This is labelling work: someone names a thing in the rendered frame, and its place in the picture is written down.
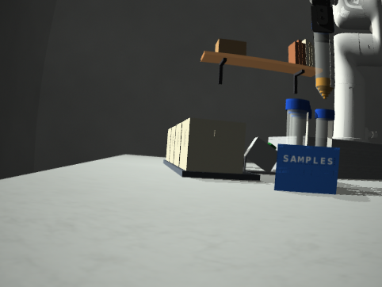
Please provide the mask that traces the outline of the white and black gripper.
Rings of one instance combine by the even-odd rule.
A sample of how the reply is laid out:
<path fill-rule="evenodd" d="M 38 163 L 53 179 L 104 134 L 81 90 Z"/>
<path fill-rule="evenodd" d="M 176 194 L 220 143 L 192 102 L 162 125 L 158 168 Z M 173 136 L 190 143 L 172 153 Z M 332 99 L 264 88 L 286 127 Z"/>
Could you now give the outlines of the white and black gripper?
<path fill-rule="evenodd" d="M 310 0 L 311 6 L 311 26 L 313 33 L 333 33 L 334 18 L 333 7 L 338 0 Z"/>

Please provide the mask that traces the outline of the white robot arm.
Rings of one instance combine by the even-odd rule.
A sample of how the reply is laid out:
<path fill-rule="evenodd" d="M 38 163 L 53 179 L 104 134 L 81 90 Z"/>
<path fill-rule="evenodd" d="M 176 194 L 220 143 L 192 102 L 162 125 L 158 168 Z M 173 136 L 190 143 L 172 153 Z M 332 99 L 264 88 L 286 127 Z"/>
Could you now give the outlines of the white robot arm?
<path fill-rule="evenodd" d="M 378 134 L 365 127 L 365 78 L 357 67 L 382 67 L 382 4 L 378 0 L 338 0 L 333 13 L 340 29 L 372 32 L 334 36 L 333 139 L 369 142 Z"/>

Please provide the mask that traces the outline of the blue tube rack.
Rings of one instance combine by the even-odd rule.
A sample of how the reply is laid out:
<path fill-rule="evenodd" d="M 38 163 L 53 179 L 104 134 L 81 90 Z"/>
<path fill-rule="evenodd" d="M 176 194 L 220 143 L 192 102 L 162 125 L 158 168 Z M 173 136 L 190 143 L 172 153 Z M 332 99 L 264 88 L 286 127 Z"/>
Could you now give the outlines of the blue tube rack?
<path fill-rule="evenodd" d="M 277 145 L 274 190 L 336 194 L 340 147 Z"/>

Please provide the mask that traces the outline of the beige bucket adapter with holes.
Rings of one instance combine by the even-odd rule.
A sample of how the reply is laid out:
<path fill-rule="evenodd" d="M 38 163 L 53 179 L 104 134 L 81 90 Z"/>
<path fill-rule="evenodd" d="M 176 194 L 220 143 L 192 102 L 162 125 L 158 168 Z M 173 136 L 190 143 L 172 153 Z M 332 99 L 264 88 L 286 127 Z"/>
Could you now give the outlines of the beige bucket adapter with holes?
<path fill-rule="evenodd" d="M 189 118 L 182 122 L 180 168 L 243 173 L 246 123 Z"/>

